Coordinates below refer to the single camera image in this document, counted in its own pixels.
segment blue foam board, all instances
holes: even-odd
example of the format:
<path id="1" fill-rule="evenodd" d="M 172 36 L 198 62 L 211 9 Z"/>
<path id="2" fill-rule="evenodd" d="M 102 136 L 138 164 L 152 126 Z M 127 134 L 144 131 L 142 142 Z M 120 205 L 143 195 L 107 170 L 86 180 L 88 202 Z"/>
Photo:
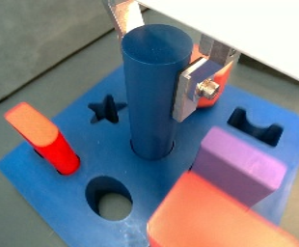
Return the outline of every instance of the blue foam board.
<path id="1" fill-rule="evenodd" d="M 198 110 L 179 125 L 170 155 L 148 161 L 139 158 L 131 149 L 128 107 L 119 112 L 118 123 L 102 120 L 91 124 L 94 111 L 88 104 L 102 102 L 108 94 L 116 102 L 127 102 L 123 67 L 54 119 L 82 159 L 82 167 L 72 176 L 62 176 L 27 143 L 20 144 L 0 161 L 0 171 L 67 245 L 148 246 L 147 221 L 179 176 L 190 169 L 202 139 L 214 125 L 287 165 L 280 189 L 254 207 L 278 224 L 299 168 L 299 116 L 236 87 L 227 86 L 216 104 Z M 276 123 L 283 127 L 275 147 L 227 124 L 238 107 L 246 109 L 254 124 L 267 126 Z M 99 177 L 114 178 L 131 193 L 131 214 L 120 221 L 103 219 L 88 205 L 87 185 Z"/>

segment purple cube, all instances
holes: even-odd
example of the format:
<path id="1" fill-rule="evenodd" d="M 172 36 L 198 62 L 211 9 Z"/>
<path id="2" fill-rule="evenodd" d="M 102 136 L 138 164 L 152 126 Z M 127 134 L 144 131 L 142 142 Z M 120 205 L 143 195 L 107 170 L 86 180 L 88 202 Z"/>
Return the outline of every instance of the purple cube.
<path id="1" fill-rule="evenodd" d="M 215 126 L 202 141 L 192 171 L 242 203 L 254 206 L 280 187 L 286 167 Z"/>

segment arch-shaped hole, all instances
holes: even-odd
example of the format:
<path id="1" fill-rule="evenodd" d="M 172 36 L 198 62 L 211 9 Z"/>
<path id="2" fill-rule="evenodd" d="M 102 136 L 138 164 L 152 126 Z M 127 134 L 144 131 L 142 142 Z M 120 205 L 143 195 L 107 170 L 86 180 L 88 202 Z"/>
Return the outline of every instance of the arch-shaped hole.
<path id="1" fill-rule="evenodd" d="M 240 107 L 235 109 L 227 123 L 270 146 L 275 147 L 278 145 L 283 132 L 282 126 L 276 123 L 268 127 L 255 126 L 247 119 L 246 110 Z"/>

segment gray floor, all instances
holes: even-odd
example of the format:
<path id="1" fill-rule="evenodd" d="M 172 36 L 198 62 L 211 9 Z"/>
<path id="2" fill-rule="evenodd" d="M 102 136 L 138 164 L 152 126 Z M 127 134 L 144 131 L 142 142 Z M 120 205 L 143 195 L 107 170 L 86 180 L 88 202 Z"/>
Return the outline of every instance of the gray floor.
<path id="1" fill-rule="evenodd" d="M 0 99 L 111 28 L 102 0 L 2 0 Z"/>
<path id="2" fill-rule="evenodd" d="M 154 12 L 146 14 L 146 22 L 175 24 Z M 199 34 L 192 30 L 188 32 L 196 40 Z M 111 33 L 0 103 L 0 158 L 22 141 L 4 121 L 4 112 L 19 102 L 27 101 L 52 117 L 122 64 L 119 52 L 116 34 Z M 250 59 L 243 58 L 234 68 L 230 83 L 299 113 L 299 83 Z M 299 173 L 280 226 L 299 238 Z M 0 174 L 2 246 L 66 245 Z"/>

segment orange block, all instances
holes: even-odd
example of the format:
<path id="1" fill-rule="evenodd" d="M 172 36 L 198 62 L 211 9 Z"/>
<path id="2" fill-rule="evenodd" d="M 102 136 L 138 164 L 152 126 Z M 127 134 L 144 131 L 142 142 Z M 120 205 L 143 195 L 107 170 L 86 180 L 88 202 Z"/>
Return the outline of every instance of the orange block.
<path id="1" fill-rule="evenodd" d="M 58 171 L 64 175 L 72 174 L 80 166 L 80 159 L 47 117 L 26 102 L 15 106 L 4 117 Z"/>
<path id="2" fill-rule="evenodd" d="M 154 213 L 151 247 L 291 247 L 295 238 L 192 172 Z"/>
<path id="3" fill-rule="evenodd" d="M 194 45 L 194 51 L 192 51 L 192 56 L 191 56 L 191 63 L 199 59 L 200 57 L 207 58 L 207 56 L 204 56 L 200 52 L 199 52 L 199 45 L 195 44 Z M 227 80 L 228 80 L 228 76 L 230 76 L 230 72 L 231 72 L 231 68 L 232 68 L 234 62 L 231 62 L 219 72 L 215 73 L 214 75 L 214 81 L 219 84 L 220 88 L 219 88 L 219 92 L 218 95 L 215 97 L 215 99 L 207 99 L 204 97 L 202 97 L 199 99 L 199 103 L 198 103 L 198 107 L 199 108 L 204 108 L 208 106 L 212 106 L 214 103 L 216 102 L 216 100 L 219 99 L 224 88 L 226 88 L 226 84 L 227 84 Z"/>

